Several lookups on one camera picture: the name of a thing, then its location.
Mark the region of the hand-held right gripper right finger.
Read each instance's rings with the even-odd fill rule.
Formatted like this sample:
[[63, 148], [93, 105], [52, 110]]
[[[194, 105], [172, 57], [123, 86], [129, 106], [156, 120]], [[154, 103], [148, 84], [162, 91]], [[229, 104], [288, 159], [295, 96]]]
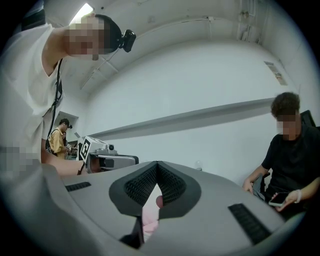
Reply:
[[[198, 203], [185, 216], [161, 219], [140, 248], [146, 256], [266, 256], [286, 239], [284, 221], [266, 203], [222, 176], [169, 163], [201, 187]], [[271, 233], [254, 245], [229, 210], [244, 204]]]

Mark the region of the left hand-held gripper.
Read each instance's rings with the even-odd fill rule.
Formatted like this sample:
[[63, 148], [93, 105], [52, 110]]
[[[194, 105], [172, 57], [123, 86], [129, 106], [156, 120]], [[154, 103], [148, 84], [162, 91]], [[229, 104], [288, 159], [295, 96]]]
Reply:
[[113, 144], [90, 136], [84, 138], [78, 153], [83, 160], [83, 164], [77, 175], [81, 175], [84, 169], [88, 174], [94, 173], [96, 164], [99, 165], [99, 172], [107, 172], [139, 164], [137, 156], [118, 154]]

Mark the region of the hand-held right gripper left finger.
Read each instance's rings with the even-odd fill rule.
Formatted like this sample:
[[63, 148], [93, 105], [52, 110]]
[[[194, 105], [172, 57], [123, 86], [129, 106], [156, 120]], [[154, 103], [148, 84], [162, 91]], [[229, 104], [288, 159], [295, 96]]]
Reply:
[[143, 207], [157, 184], [156, 161], [97, 174], [70, 176], [63, 184], [79, 208], [108, 235], [132, 248], [145, 243]]

